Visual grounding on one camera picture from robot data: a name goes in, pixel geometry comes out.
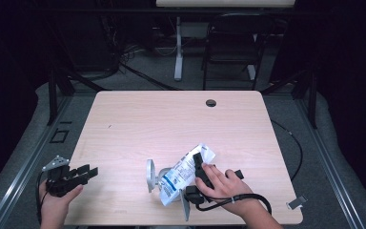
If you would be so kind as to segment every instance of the black cable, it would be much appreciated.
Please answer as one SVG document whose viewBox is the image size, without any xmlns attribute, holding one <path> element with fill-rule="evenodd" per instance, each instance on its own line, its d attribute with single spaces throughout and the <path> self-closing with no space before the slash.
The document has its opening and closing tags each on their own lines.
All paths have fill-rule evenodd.
<svg viewBox="0 0 366 229">
<path fill-rule="evenodd" d="M 287 130 L 284 126 L 282 126 L 281 124 L 279 124 L 278 122 L 270 119 L 275 125 L 281 127 L 284 131 L 286 131 L 292 138 L 293 140 L 295 141 L 295 143 L 298 145 L 298 148 L 299 148 L 299 163 L 298 163 L 298 167 L 296 168 L 295 170 L 295 173 L 291 176 L 291 180 L 294 180 L 295 176 L 298 174 L 299 172 L 299 169 L 301 168 L 301 165 L 302 165 L 302 161 L 303 161 L 303 158 L 304 158 L 304 153 L 302 151 L 302 147 L 301 147 L 301 144 L 299 143 L 298 139 L 296 139 L 296 137 L 293 135 L 293 133 L 289 130 Z"/>
<path fill-rule="evenodd" d="M 43 175 L 44 172 L 41 172 L 38 175 L 36 184 L 35 184 L 35 203 L 37 206 L 37 219 L 38 222 L 41 224 L 41 205 L 42 202 L 40 202 L 40 192 L 39 192 L 39 187 L 40 187 L 40 180 L 41 180 L 41 176 Z"/>
<path fill-rule="evenodd" d="M 196 204 L 195 208 L 197 208 L 199 211 L 205 212 L 205 211 L 210 211 L 214 208 L 223 206 L 227 203 L 235 203 L 236 201 L 239 201 L 239 200 L 242 200 L 245 198 L 254 198 L 254 199 L 258 199 L 258 200 L 262 201 L 264 203 L 264 205 L 266 205 L 267 211 L 270 213 L 270 215 L 272 214 L 272 206 L 270 205 L 270 202 L 259 194 L 241 194 L 241 195 L 234 196 L 232 198 L 210 198 L 210 199 L 224 199 L 224 201 L 218 202 L 215 205 L 212 205 L 212 206 L 206 207 L 206 208 L 201 208 L 199 204 Z"/>
<path fill-rule="evenodd" d="M 159 82 L 159 81 L 157 81 L 157 80 L 155 80 L 155 79 L 153 79 L 153 78 L 151 78 L 151 77 L 149 77 L 149 76 L 147 76 L 147 75 L 143 74 L 142 72 L 139 72 L 139 71 L 137 71 L 137 70 L 135 70 L 135 69 L 133 69 L 133 68 L 131 68 L 131 67 L 127 66 L 126 64 L 124 64 L 124 63 L 122 63 L 122 62 L 120 62 L 120 65 L 121 65 L 121 66 L 123 66 L 123 67 L 124 67 L 125 69 L 127 69 L 128 71 L 130 71 L 130 72 L 132 72 L 132 73 L 134 73 L 134 74 L 138 75 L 139 77 L 141 77 L 141 78 L 144 78 L 144 79 L 148 80 L 150 83 L 152 83 L 153 85 L 155 85 L 155 86 L 157 86 L 157 87 L 160 87 L 160 88 L 162 88 L 162 89 L 166 89 L 166 90 L 170 90 L 170 91 L 182 91 L 182 90 L 181 90 L 181 89 L 179 89 L 179 88 L 172 87 L 172 86 L 166 85 L 166 84 L 164 84 L 164 83 L 162 83 L 162 82 Z"/>
</svg>

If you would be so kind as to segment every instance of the crumpled plastic packaging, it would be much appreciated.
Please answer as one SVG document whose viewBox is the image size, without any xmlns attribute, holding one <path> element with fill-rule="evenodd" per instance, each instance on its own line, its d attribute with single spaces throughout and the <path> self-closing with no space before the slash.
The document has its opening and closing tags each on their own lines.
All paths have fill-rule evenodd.
<svg viewBox="0 0 366 229">
<path fill-rule="evenodd" d="M 193 155 L 200 153 L 204 163 L 210 163 L 215 153 L 205 144 L 200 143 L 189 151 L 164 175 L 160 181 L 160 199 L 164 206 L 170 204 L 179 196 L 180 189 L 184 190 L 195 178 Z"/>
</svg>

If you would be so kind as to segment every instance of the human hand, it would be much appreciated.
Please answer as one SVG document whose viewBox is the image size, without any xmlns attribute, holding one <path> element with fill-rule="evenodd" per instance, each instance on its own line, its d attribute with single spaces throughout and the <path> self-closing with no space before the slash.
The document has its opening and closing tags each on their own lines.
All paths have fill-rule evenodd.
<svg viewBox="0 0 366 229">
<path fill-rule="evenodd" d="M 202 168 L 209 180 L 213 183 L 214 189 L 207 187 L 203 180 L 198 177 L 195 178 L 195 183 L 201 193 L 215 202 L 223 201 L 223 199 L 219 198 L 232 198 L 236 195 L 253 193 L 252 189 L 237 177 L 233 170 L 227 170 L 225 176 L 214 165 L 203 163 Z M 246 213 L 249 212 L 250 208 L 254 205 L 261 206 L 258 200 L 242 199 L 235 203 L 224 204 L 222 207 L 229 212 L 244 218 Z"/>
<path fill-rule="evenodd" d="M 76 198 L 83 190 L 83 185 L 78 185 L 63 197 L 53 197 L 46 191 L 46 181 L 39 186 L 41 205 L 41 228 L 62 228 L 65 217 L 68 214 L 71 201 Z"/>
</svg>

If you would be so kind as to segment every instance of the blue label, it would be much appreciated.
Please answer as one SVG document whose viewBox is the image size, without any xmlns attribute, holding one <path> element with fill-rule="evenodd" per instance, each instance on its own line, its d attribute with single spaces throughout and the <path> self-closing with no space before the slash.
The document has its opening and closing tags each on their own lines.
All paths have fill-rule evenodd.
<svg viewBox="0 0 366 229">
<path fill-rule="evenodd" d="M 163 176 L 163 178 L 166 179 L 166 181 L 169 183 L 169 185 L 171 185 L 172 189 L 174 191 L 176 191 L 176 188 L 174 188 L 174 185 L 171 183 L 171 181 L 166 176 Z"/>
</svg>

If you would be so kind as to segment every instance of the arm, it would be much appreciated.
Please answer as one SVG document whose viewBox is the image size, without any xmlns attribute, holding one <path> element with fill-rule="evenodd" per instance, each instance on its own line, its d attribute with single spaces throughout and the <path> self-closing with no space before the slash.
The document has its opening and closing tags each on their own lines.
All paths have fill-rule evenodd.
<svg viewBox="0 0 366 229">
<path fill-rule="evenodd" d="M 252 189 L 239 179 L 234 171 L 227 170 L 226 177 L 213 165 L 203 164 L 202 167 L 214 186 L 214 189 L 207 187 L 197 177 L 195 183 L 204 195 L 210 198 L 231 198 L 240 194 L 253 193 Z M 282 228 L 257 199 L 243 199 L 235 203 L 225 204 L 222 207 L 243 218 L 248 228 Z"/>
<path fill-rule="evenodd" d="M 61 198 L 53 197 L 46 191 L 46 181 L 39 186 L 41 206 L 41 229 L 58 229 L 64 226 L 71 201 L 76 198 L 83 190 L 83 185 L 65 194 Z"/>
</svg>

